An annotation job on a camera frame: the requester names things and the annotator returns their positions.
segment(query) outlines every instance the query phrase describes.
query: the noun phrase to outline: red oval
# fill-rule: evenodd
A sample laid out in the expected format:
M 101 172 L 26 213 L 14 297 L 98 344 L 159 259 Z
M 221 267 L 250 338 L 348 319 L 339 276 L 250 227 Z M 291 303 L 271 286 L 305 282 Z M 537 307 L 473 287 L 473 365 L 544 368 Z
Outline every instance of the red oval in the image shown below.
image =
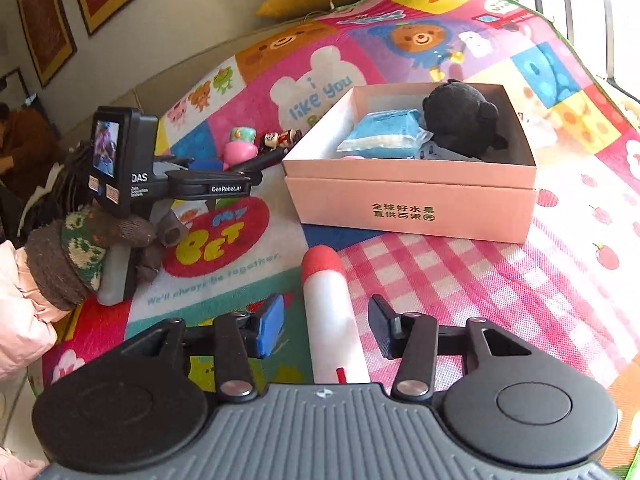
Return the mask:
M 180 278 L 194 278 L 215 272 L 251 249 L 262 237 L 268 224 L 269 208 L 263 200 L 254 196 L 198 216 L 193 219 L 190 236 L 168 252 L 164 259 L 164 270 Z M 193 235 L 199 231 L 206 231 L 208 236 L 202 233 Z

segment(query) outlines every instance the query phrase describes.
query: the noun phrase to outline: brown sweater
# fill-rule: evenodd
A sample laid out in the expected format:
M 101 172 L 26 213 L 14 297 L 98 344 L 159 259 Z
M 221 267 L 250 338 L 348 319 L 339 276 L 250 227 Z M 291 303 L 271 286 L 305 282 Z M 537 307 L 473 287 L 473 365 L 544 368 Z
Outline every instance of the brown sweater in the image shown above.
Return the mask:
M 58 144 L 49 125 L 35 110 L 9 114 L 0 158 L 12 156 L 14 168 L 0 178 L 22 200 L 28 200 L 37 186 L 44 186 L 49 170 L 58 159 Z

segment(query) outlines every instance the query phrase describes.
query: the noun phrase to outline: dark hair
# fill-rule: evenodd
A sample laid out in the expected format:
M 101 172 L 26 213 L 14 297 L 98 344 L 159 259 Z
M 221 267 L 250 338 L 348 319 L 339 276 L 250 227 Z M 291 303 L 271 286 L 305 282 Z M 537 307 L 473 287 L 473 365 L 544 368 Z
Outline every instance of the dark hair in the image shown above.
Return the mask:
M 5 122 L 9 120 L 9 107 L 5 103 L 0 103 L 0 121 Z

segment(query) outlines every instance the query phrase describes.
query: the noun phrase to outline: black plush toy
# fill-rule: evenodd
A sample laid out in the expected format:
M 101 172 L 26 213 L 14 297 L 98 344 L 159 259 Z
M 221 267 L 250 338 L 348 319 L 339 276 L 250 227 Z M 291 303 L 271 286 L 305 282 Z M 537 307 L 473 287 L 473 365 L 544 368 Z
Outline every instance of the black plush toy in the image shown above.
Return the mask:
M 427 129 L 441 148 L 480 158 L 489 146 L 508 147 L 496 133 L 498 108 L 472 86 L 449 79 L 422 101 Z

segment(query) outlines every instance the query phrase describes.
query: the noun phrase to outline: black circular cover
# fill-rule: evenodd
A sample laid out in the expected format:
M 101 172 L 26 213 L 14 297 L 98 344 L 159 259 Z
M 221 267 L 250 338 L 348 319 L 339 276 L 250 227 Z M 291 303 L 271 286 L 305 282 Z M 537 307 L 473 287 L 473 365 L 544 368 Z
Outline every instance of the black circular cover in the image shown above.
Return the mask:
M 454 434 L 488 458 L 557 468 L 597 455 L 617 410 L 596 381 L 541 352 L 493 357 L 450 387 L 442 414 Z
M 142 356 L 114 364 L 88 364 L 36 401 L 33 429 L 51 460 L 85 472 L 124 472 L 164 460 L 202 428 L 206 398 L 187 377 Z

